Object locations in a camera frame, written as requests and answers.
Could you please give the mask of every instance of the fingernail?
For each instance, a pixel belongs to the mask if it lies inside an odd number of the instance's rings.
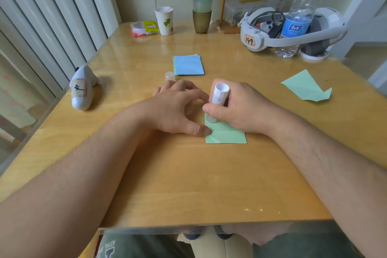
[[[207,129],[204,130],[204,135],[205,136],[208,136],[210,133],[211,133],[210,128],[207,128]]]

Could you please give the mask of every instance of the human hand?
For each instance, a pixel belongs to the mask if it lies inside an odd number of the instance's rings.
[[[151,129],[166,133],[207,136],[211,130],[204,124],[187,119],[184,109],[193,100],[201,99],[207,103],[208,97],[208,94],[199,90],[194,83],[181,79],[177,82],[165,81],[161,87],[155,89],[152,98],[136,105]]]
[[[215,119],[228,122],[241,131],[263,133],[270,136],[270,132],[281,113],[286,111],[264,97],[248,83],[215,79],[211,87],[211,97],[217,83],[225,83],[230,87],[228,106],[207,103],[203,105],[203,111]]]

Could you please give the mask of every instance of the finger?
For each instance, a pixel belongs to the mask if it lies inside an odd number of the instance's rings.
[[[199,89],[199,88],[196,87],[196,85],[191,81],[188,81],[186,79],[181,79],[177,81],[177,83],[173,86],[172,89],[176,91],[184,91],[185,89],[192,90],[192,89]]]
[[[229,122],[230,108],[224,107],[222,105],[217,105],[213,103],[204,104],[202,110],[207,113],[209,116],[221,121]]]
[[[181,123],[180,132],[193,136],[208,136],[211,133],[211,130],[204,124],[194,123],[193,121],[185,118],[185,120]]]
[[[227,84],[229,87],[230,87],[230,91],[229,91],[229,94],[231,92],[231,86],[235,83],[234,81],[230,81],[228,79],[215,79],[213,82],[212,82],[212,86],[211,86],[211,92],[210,92],[210,98],[209,98],[209,101],[208,102],[211,102],[212,100],[212,94],[214,94],[214,89],[215,89],[215,85],[218,84],[218,83],[225,83]]]
[[[170,89],[176,82],[171,80],[166,80],[164,84],[161,86],[160,93]]]
[[[161,90],[161,87],[157,87],[157,88],[154,90],[154,92],[153,92],[153,94],[152,94],[152,97],[153,97],[153,96],[156,96],[158,93],[160,93],[160,90]]]
[[[202,90],[192,89],[192,90],[187,90],[180,93],[181,93],[181,96],[184,98],[185,104],[197,99],[201,99],[205,103],[208,103],[209,96],[206,92],[203,92]]]

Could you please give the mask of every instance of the gray shorts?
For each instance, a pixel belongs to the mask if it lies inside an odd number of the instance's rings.
[[[262,246],[252,245],[254,258],[360,258],[343,233],[286,233]],[[192,247],[170,235],[105,232],[97,258],[194,258]]]

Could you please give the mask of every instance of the water bottle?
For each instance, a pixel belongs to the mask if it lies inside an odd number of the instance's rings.
[[[305,35],[321,0],[294,0],[279,38]],[[299,45],[277,47],[278,56],[288,58],[296,54]]]

